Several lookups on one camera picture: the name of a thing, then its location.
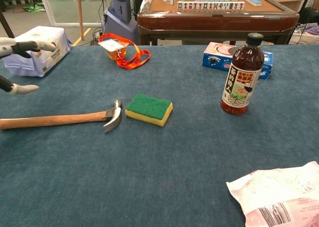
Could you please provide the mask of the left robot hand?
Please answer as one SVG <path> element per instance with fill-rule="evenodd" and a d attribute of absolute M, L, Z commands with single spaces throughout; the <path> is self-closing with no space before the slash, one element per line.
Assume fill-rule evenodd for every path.
<path fill-rule="evenodd" d="M 0 37 L 0 59 L 7 57 L 11 54 L 17 54 L 24 58 L 31 58 L 27 51 L 38 52 L 55 51 L 56 45 L 53 42 L 47 41 L 24 41 L 17 42 L 13 38 Z M 0 89 L 13 95 L 25 95 L 31 92 L 35 92 L 39 89 L 37 85 L 18 85 L 12 83 L 4 76 L 0 75 Z"/>

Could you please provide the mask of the wooden handle claw hammer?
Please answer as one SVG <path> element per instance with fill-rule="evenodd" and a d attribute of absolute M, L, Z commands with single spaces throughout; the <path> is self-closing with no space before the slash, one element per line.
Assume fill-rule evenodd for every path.
<path fill-rule="evenodd" d="M 5 118 L 0 119 L 0 129 L 15 129 L 27 127 L 67 125 L 85 122 L 105 121 L 103 129 L 104 133 L 112 131 L 119 125 L 122 119 L 122 102 L 115 100 L 113 107 L 106 111 L 86 114 L 70 114 L 70 115 L 50 115 L 26 118 Z"/>

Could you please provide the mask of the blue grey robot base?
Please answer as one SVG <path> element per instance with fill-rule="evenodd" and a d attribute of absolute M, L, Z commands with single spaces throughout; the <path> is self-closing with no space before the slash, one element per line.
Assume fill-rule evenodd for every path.
<path fill-rule="evenodd" d="M 101 19 L 104 33 L 113 33 L 140 44 L 138 23 L 132 17 L 130 0 L 112 0 Z"/>

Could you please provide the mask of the green yellow sponge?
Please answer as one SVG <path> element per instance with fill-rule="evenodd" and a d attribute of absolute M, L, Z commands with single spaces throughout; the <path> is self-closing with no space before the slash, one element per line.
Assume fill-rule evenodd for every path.
<path fill-rule="evenodd" d="M 172 101 L 136 94 L 125 109 L 127 117 L 163 127 L 173 110 Z"/>

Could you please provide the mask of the white tissue pack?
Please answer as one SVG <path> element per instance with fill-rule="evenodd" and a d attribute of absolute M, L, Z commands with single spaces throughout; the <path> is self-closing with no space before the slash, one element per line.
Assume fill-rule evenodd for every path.
<path fill-rule="evenodd" d="M 30 58 L 24 58 L 17 54 L 3 58 L 4 65 L 9 72 L 19 76 L 43 77 L 71 49 L 71 42 L 62 27 L 37 26 L 17 36 L 15 41 L 47 41 L 56 45 L 53 52 L 27 51 Z"/>

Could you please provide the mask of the black slanted stand leg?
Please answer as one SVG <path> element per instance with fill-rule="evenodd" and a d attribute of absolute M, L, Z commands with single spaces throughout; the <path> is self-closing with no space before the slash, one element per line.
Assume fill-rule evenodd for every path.
<path fill-rule="evenodd" d="M 14 36 L 14 34 L 13 34 L 13 32 L 12 32 L 12 30 L 11 30 L 11 28 L 10 28 L 10 26 L 9 26 L 9 24 L 8 24 L 6 18 L 4 17 L 1 10 L 0 10 L 0 23 L 2 24 L 7 36 L 9 38 L 15 38 L 15 36 Z"/>

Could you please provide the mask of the wooden pole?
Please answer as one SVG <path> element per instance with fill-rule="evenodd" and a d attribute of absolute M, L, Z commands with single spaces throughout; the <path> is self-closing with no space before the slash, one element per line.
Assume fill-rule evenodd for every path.
<path fill-rule="evenodd" d="M 83 30 L 83 17 L 82 17 L 82 3 L 81 0 L 77 0 L 78 18 L 79 18 L 79 28 L 80 28 L 80 38 L 84 40 L 84 30 Z"/>

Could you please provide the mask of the brown mahjong table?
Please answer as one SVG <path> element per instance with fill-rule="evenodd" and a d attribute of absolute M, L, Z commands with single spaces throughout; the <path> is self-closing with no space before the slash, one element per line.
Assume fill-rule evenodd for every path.
<path fill-rule="evenodd" d="M 242 10 L 178 9 L 163 0 L 143 0 L 138 16 L 141 44 L 157 39 L 190 41 L 239 41 L 250 32 L 263 34 L 266 42 L 288 44 L 299 14 L 274 1 L 245 2 Z"/>

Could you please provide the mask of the blue cookie box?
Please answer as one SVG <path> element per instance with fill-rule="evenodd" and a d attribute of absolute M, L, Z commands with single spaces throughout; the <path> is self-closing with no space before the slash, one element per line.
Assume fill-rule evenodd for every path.
<path fill-rule="evenodd" d="M 233 54 L 238 48 L 233 45 L 210 42 L 203 52 L 202 65 L 213 69 L 228 71 Z M 264 51 L 264 64 L 259 79 L 266 80 L 271 74 L 274 54 Z"/>

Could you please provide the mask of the dark tea bottle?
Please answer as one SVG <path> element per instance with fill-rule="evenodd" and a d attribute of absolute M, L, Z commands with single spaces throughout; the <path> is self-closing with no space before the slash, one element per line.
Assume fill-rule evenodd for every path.
<path fill-rule="evenodd" d="M 244 46 L 233 54 L 221 99 L 221 109 L 229 114 L 243 114 L 255 91 L 264 64 L 260 33 L 249 33 Z"/>

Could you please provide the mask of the white plastic basket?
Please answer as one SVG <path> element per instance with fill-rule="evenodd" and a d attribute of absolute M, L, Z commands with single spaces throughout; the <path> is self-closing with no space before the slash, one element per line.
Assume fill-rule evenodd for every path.
<path fill-rule="evenodd" d="M 309 24 L 299 26 L 292 34 L 289 44 L 319 45 L 319 25 Z"/>

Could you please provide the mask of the black tripod stand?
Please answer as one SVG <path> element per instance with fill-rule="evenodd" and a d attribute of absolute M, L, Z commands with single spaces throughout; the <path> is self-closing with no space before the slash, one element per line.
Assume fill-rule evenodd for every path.
<path fill-rule="evenodd" d="M 300 11 L 298 12 L 299 14 L 299 19 L 297 21 L 297 26 L 298 25 L 301 25 L 303 23 L 303 21 L 308 21 L 309 17 L 306 17 L 306 5 L 308 3 L 309 0 L 304 0 L 302 6 L 301 6 L 301 9 Z"/>

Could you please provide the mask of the white pink plastic packet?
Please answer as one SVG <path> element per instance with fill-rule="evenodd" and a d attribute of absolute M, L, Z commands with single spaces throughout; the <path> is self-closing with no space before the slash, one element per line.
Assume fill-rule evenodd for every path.
<path fill-rule="evenodd" d="M 319 227 L 319 164 L 256 170 L 227 188 L 245 227 Z"/>

